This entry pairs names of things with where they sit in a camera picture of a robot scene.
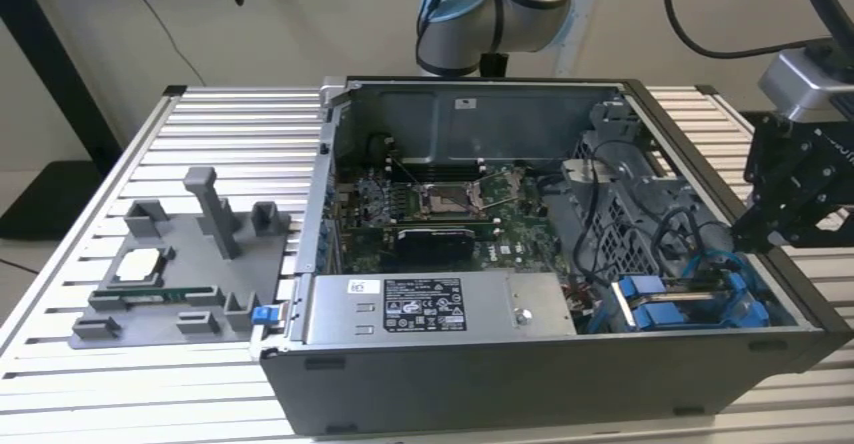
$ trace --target aluminum extrusion table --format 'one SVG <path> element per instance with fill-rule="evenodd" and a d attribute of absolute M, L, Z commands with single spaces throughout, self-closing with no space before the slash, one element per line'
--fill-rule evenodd
<path fill-rule="evenodd" d="M 735 193 L 751 128 L 718 95 L 651 88 Z M 311 442 L 294 436 L 248 343 L 74 350 L 67 338 L 128 232 L 134 199 L 199 212 L 182 178 L 216 166 L 236 211 L 275 200 L 296 231 L 290 287 L 320 129 L 316 89 L 190 88 L 164 96 L 102 189 L 0 330 L 0 443 Z M 854 324 L 854 249 L 787 249 Z M 376 443 L 794 443 L 854 440 L 854 345 L 807 373 L 767 379 L 715 418 L 366 439 Z"/>

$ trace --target warning label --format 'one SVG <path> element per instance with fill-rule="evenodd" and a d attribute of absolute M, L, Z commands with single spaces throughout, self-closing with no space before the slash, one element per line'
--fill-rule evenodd
<path fill-rule="evenodd" d="M 466 330 L 459 279 L 386 279 L 384 328 L 388 332 Z"/>

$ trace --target blue tab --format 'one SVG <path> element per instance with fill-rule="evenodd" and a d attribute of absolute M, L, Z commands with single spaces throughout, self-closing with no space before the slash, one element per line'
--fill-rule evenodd
<path fill-rule="evenodd" d="M 279 323 L 279 306 L 260 306 L 252 310 L 252 324 L 270 326 Z"/>

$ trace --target black cable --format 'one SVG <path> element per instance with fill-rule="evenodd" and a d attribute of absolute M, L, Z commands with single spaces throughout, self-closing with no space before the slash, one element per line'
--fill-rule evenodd
<path fill-rule="evenodd" d="M 711 59 L 742 59 L 745 57 L 762 56 L 765 54 L 779 52 L 785 49 L 798 49 L 801 47 L 806 47 L 807 44 L 817 41 L 815 39 L 806 41 L 794 41 L 786 44 L 778 44 L 775 46 L 747 49 L 745 51 L 711 51 L 702 47 L 697 42 L 694 42 L 694 40 L 685 32 L 685 28 L 682 27 L 682 24 L 679 24 L 679 19 L 677 18 L 677 11 L 674 10 L 673 0 L 665 0 L 665 12 L 667 13 L 667 20 L 670 21 L 673 31 L 677 33 L 677 36 L 679 37 L 682 43 L 701 56 L 706 56 Z"/>
<path fill-rule="evenodd" d="M 854 23 L 839 0 L 810 0 L 815 13 L 842 51 L 854 59 Z"/>
<path fill-rule="evenodd" d="M 721 221 L 706 221 L 698 226 L 698 229 L 702 229 L 706 226 L 718 226 L 725 231 L 731 231 L 731 228 L 730 228 L 729 224 L 725 224 Z"/>
<path fill-rule="evenodd" d="M 427 7 L 427 0 L 422 0 L 422 7 L 418 9 L 418 17 L 415 18 L 415 35 L 419 37 L 422 34 L 422 18 L 424 15 L 426 7 Z"/>
<path fill-rule="evenodd" d="M 430 0 L 427 4 L 427 9 L 423 11 L 423 16 L 419 13 L 419 25 L 418 25 L 418 38 L 415 39 L 415 58 L 418 60 L 418 49 L 422 45 L 422 38 L 424 37 L 424 33 L 427 32 L 427 28 L 430 27 L 430 16 L 436 11 L 439 6 L 442 5 L 442 0 Z"/>
<path fill-rule="evenodd" d="M 31 274 L 39 274 L 39 271 L 36 271 L 35 269 L 32 269 L 31 267 L 27 267 L 21 264 L 19 264 L 17 262 L 12 262 L 12 261 L 7 261 L 5 259 L 0 258 L 0 264 L 5 264 L 7 266 L 11 266 L 16 269 L 20 269 L 24 272 L 29 272 Z"/>
<path fill-rule="evenodd" d="M 689 221 L 689 227 L 691 228 L 691 234 L 694 236 L 694 241 L 695 241 L 694 244 L 697 246 L 697 254 L 701 256 L 701 259 L 706 255 L 706 245 L 703 244 L 703 238 L 699 234 L 699 226 L 697 225 L 697 219 L 694 218 L 694 213 L 687 207 L 675 207 L 667 212 L 667 214 L 665 214 L 665 217 L 662 217 L 662 222 L 658 225 L 658 228 L 655 229 L 655 233 L 653 234 L 653 243 L 651 243 L 650 251 L 653 253 L 653 259 L 655 260 L 655 264 L 658 265 L 658 268 L 661 271 L 666 269 L 665 262 L 662 261 L 662 256 L 661 256 L 662 238 L 665 237 L 666 229 L 667 229 L 667 225 L 670 224 L 670 221 L 679 214 L 685 214 L 685 217 L 687 218 L 687 221 Z"/>
<path fill-rule="evenodd" d="M 184 56 L 184 53 L 182 52 L 180 48 L 178 47 L 178 42 L 175 42 L 175 38 L 172 37 L 172 33 L 170 32 L 170 28 L 166 27 L 166 23 L 163 22 L 163 19 L 160 19 L 160 15 L 158 14 L 158 11 L 155 11 L 155 8 L 151 5 L 151 2 L 148 2 L 148 0 L 142 0 L 142 1 L 146 4 L 146 7 L 148 7 L 148 10 L 151 11 L 151 14 L 155 16 L 155 19 L 158 20 L 158 23 L 160 23 L 160 27 L 163 28 L 163 32 L 166 33 L 166 37 L 168 37 L 170 42 L 172 43 L 172 48 L 175 49 L 175 52 L 178 53 L 179 57 L 182 58 L 182 60 L 187 64 L 187 67 L 190 67 L 190 70 L 192 71 L 192 73 L 196 75 L 196 78 L 199 79 L 199 82 L 202 83 L 202 85 L 207 86 L 208 84 L 207 84 L 207 82 L 204 82 L 204 79 L 202 78 L 202 74 L 199 74 L 199 71 L 196 70 L 195 66 L 190 62 L 190 59 L 187 59 L 187 56 Z"/>
<path fill-rule="evenodd" d="M 602 146 L 605 146 L 606 144 L 614 144 L 614 143 L 621 143 L 621 144 L 625 144 L 625 145 L 634 146 L 634 144 L 627 142 L 627 141 L 622 141 L 619 139 L 610 139 L 607 141 L 601 142 L 597 145 L 597 147 L 594 147 L 593 150 L 590 151 L 590 156 L 587 158 L 587 162 L 590 163 L 590 172 L 593 174 L 593 182 L 591 182 L 593 190 L 591 190 L 591 193 L 590 193 L 590 202 L 587 204 L 587 215 L 585 216 L 582 232 L 578 235 L 578 239 L 575 241 L 575 246 L 573 247 L 573 264 L 575 265 L 577 269 L 581 271 L 581 273 L 585 276 L 585 278 L 591 283 L 601 284 L 603 286 L 609 285 L 609 283 L 605 281 L 605 279 L 602 279 L 597 274 L 594 274 L 591 269 L 586 269 L 585 266 L 582 266 L 581 251 L 582 251 L 582 244 L 585 242 L 585 238 L 587 237 L 587 234 L 590 234 L 590 229 L 593 227 L 593 221 L 594 221 L 594 217 L 595 217 L 597 207 L 598 207 L 598 204 L 599 204 L 599 173 L 597 171 L 597 166 L 595 166 L 595 162 L 594 161 L 599 161 L 599 162 L 602 162 L 603 164 L 607 165 L 607 163 L 601 161 L 599 158 L 597 157 L 597 152 L 599 151 L 599 149 L 602 149 Z"/>

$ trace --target green circuit board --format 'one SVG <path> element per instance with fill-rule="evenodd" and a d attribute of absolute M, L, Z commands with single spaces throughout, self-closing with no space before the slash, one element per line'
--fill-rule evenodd
<path fill-rule="evenodd" d="M 388 190 L 391 205 L 382 206 L 388 216 L 371 216 L 343 230 L 344 273 L 400 272 L 387 263 L 394 261 L 395 235 L 404 229 L 467 229 L 477 236 L 471 259 L 418 271 L 514 269 L 554 272 L 569 282 L 570 266 L 534 178 L 499 167 L 487 168 L 486 177 L 469 183 L 430 183 L 418 188 L 380 180 L 378 186 Z"/>

